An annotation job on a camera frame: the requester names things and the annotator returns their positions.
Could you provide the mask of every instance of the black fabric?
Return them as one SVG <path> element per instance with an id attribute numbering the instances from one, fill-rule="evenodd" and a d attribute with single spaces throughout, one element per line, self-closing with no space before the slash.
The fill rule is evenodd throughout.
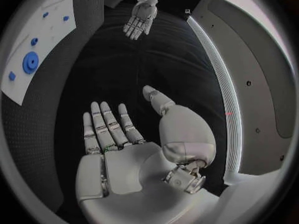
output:
<path id="1" fill-rule="evenodd" d="M 141 134 L 147 141 L 159 144 L 160 117 L 144 100 L 144 85 L 155 87 L 209 123 L 216 138 L 217 154 L 202 174 L 207 176 L 205 188 L 220 195 L 225 188 L 226 121 L 222 95 L 209 59 L 188 24 L 164 12 L 158 13 L 148 36 L 137 41 L 128 39 L 122 28 L 132 7 L 120 4 L 115 10 L 105 11 L 103 26 L 81 52 L 61 96 L 55 150 L 61 183 L 69 188 L 65 199 L 69 203 L 76 201 L 75 176 L 85 153 L 82 115 L 90 110 L 92 101 L 107 101 L 115 116 L 118 104 L 124 102 Z"/>
<path id="2" fill-rule="evenodd" d="M 60 95 L 79 52 L 104 20 L 104 0 L 73 0 L 73 6 L 77 28 L 44 60 L 23 105 L 5 95 L 2 99 L 4 131 L 15 163 L 29 187 L 54 211 L 63 201 L 53 145 Z"/>

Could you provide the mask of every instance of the blue circular part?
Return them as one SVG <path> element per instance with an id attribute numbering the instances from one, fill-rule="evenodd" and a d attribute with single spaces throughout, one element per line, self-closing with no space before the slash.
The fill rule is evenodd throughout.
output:
<path id="1" fill-rule="evenodd" d="M 48 12 L 45 12 L 44 14 L 43 14 L 43 18 L 45 18 L 46 16 L 48 16 L 49 15 L 49 13 Z"/>
<path id="2" fill-rule="evenodd" d="M 11 80 L 11 81 L 14 81 L 15 80 L 15 77 L 16 77 L 16 75 L 15 75 L 15 73 L 14 72 L 10 72 L 10 74 L 9 74 L 9 79 Z"/>
<path id="3" fill-rule="evenodd" d="M 38 42 L 38 38 L 34 38 L 31 40 L 31 45 L 35 46 L 37 44 L 37 42 Z"/>
<path id="4" fill-rule="evenodd" d="M 23 70 L 25 73 L 32 74 L 34 71 L 36 71 L 38 62 L 38 55 L 34 51 L 27 53 L 23 59 Z"/>

